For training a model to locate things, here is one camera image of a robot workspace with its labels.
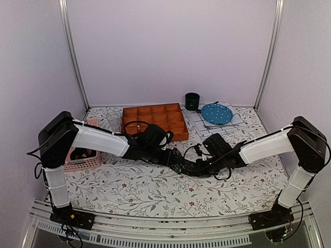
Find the black cup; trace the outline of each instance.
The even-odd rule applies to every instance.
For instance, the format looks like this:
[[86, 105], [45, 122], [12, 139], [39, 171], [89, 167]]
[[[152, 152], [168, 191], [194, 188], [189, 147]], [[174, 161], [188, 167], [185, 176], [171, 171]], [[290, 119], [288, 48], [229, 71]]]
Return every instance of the black cup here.
[[189, 111], [195, 111], [199, 108], [200, 96], [197, 93], [187, 93], [185, 95], [185, 108]]

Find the orange wooden box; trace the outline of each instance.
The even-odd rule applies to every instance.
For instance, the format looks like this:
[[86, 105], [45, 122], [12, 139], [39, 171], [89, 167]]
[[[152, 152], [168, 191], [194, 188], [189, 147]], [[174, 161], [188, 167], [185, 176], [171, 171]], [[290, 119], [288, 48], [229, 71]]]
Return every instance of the orange wooden box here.
[[[156, 124], [165, 131], [172, 131], [174, 133], [172, 141], [188, 140], [188, 130], [179, 103], [124, 108], [122, 132], [125, 131], [126, 123], [137, 120]], [[132, 123], [126, 127], [126, 131], [132, 135], [143, 132], [146, 128], [146, 124]]]

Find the floral pattern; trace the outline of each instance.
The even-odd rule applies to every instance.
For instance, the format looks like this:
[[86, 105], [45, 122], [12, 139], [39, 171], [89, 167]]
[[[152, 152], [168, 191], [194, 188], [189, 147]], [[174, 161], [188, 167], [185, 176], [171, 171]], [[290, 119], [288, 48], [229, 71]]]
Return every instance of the floral pattern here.
[[[236, 108], [248, 127], [227, 133], [223, 138], [234, 146], [266, 134], [256, 112]], [[101, 127], [117, 130], [121, 107], [97, 107], [88, 118], [97, 117]], [[201, 142], [185, 117], [189, 140], [173, 142], [182, 153]], [[187, 158], [195, 160], [191, 149]], [[287, 183], [278, 156], [232, 170], [230, 179], [197, 178], [179, 175], [168, 167], [130, 161], [101, 153], [102, 166], [66, 173], [67, 188], [75, 208], [104, 213], [150, 217], [201, 217], [267, 210]], [[222, 171], [218, 177], [227, 177]]]

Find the white wall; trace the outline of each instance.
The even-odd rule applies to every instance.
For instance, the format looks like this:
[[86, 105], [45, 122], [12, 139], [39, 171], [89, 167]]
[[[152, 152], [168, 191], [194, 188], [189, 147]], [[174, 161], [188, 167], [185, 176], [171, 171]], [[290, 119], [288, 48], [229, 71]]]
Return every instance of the white wall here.
[[[285, 1], [280, 36], [260, 116], [268, 131], [302, 115], [331, 144], [331, 2]], [[289, 172], [295, 156], [283, 156]], [[331, 165], [311, 184], [307, 196], [325, 247], [331, 247]]]
[[60, 111], [81, 118], [58, 1], [0, 1], [0, 247], [18, 248], [35, 198], [38, 132]]
[[202, 102], [254, 105], [275, 0], [70, 0], [90, 105]]

